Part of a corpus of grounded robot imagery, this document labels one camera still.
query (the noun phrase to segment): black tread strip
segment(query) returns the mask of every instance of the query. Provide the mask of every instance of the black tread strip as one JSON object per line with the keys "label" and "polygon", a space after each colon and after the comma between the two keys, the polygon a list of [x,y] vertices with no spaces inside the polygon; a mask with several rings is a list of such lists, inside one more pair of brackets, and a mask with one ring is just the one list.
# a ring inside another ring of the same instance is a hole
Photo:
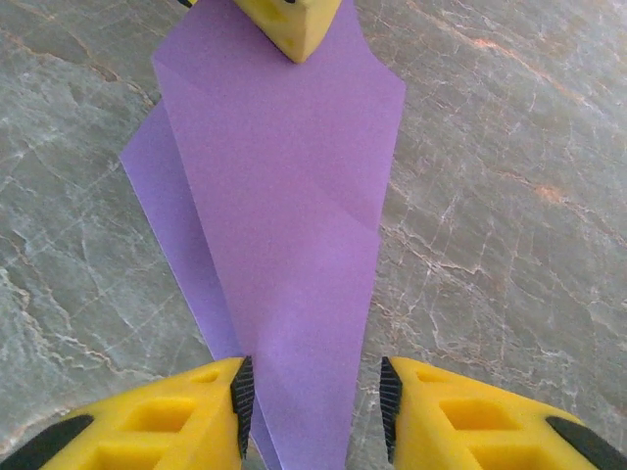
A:
{"label": "black tread strip", "polygon": [[627,457],[592,429],[557,416],[549,416],[547,422],[599,470],[627,470]]}
{"label": "black tread strip", "polygon": [[82,433],[94,420],[81,414],[48,426],[0,463],[0,470],[37,470]]}
{"label": "black tread strip", "polygon": [[388,449],[388,461],[393,463],[396,448],[396,417],[401,411],[403,383],[394,370],[389,357],[381,360],[381,380],[379,382],[379,403],[385,432],[385,446]]}
{"label": "black tread strip", "polygon": [[247,356],[231,382],[233,412],[237,413],[237,444],[242,458],[246,458],[248,436],[251,432],[253,403],[255,402],[255,379],[253,359]]}

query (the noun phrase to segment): yellow robot part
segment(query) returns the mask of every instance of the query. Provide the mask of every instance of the yellow robot part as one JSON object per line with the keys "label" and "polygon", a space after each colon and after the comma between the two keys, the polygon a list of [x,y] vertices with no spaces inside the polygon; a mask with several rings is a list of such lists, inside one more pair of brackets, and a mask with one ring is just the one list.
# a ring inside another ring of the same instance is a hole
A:
{"label": "yellow robot part", "polygon": [[[196,0],[179,0],[191,7]],[[317,49],[342,0],[234,0],[283,54],[301,64]]]}
{"label": "yellow robot part", "polygon": [[214,362],[75,410],[0,470],[238,470],[254,396],[250,358]]}
{"label": "yellow robot part", "polygon": [[416,360],[383,359],[380,399],[397,470],[627,469],[575,416]]}

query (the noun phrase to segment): purple paper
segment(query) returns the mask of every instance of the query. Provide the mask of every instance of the purple paper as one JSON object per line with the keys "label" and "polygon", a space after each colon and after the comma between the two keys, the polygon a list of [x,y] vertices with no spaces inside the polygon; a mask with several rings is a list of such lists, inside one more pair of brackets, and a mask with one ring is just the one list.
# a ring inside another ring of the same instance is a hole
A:
{"label": "purple paper", "polygon": [[231,0],[154,62],[163,106],[122,156],[144,211],[214,356],[254,357],[268,468],[343,469],[405,86],[348,0],[303,65]]}

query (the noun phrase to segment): yellow plastic piece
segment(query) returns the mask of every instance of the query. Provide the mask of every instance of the yellow plastic piece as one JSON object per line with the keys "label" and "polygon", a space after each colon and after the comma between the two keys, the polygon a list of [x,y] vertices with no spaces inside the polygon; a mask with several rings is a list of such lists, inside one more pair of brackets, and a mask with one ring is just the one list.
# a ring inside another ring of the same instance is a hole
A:
{"label": "yellow plastic piece", "polygon": [[234,0],[283,54],[301,64],[317,49],[342,0]]}
{"label": "yellow plastic piece", "polygon": [[397,470],[597,470],[545,421],[575,416],[402,357]]}
{"label": "yellow plastic piece", "polygon": [[238,470],[230,384],[243,359],[225,359],[75,410],[94,421],[45,470]]}

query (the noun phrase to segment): marble floor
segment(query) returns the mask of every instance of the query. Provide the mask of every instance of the marble floor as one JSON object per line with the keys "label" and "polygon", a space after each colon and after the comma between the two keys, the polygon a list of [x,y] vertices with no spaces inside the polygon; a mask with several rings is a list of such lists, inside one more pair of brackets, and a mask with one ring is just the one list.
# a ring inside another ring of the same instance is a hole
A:
{"label": "marble floor", "polygon": [[[347,468],[386,468],[383,354],[563,407],[625,450],[627,4],[357,3],[408,95]],[[0,0],[0,456],[211,359],[118,160],[184,11]]]}

